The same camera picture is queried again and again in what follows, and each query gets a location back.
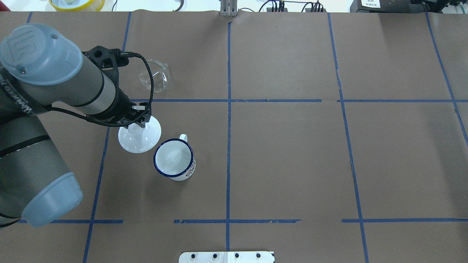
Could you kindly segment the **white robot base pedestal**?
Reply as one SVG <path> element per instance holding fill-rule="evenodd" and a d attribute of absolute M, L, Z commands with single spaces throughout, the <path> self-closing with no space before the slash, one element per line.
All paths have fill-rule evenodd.
<path fill-rule="evenodd" d="M 270 251 L 208 251 L 184 252 L 179 263 L 274 263 L 274 252 Z"/>

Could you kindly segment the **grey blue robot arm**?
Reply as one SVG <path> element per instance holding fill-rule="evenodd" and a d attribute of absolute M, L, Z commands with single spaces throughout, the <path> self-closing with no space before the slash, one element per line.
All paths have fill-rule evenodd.
<path fill-rule="evenodd" d="M 1 42 L 1 228 L 44 226 L 76 208 L 83 193 L 39 115 L 60 112 L 104 127 L 145 127 L 151 94 L 137 105 L 119 88 L 119 67 L 137 52 L 80 50 L 56 29 L 26 23 Z"/>

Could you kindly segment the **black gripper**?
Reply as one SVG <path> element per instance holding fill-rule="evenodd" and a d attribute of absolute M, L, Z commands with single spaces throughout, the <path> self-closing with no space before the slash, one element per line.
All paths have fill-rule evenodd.
<path fill-rule="evenodd" d="M 136 104 L 126 96 L 119 96 L 110 107 L 110 124 L 127 127 L 128 133 L 135 133 L 136 125 L 145 129 L 150 120 L 151 105 L 149 102 Z"/>

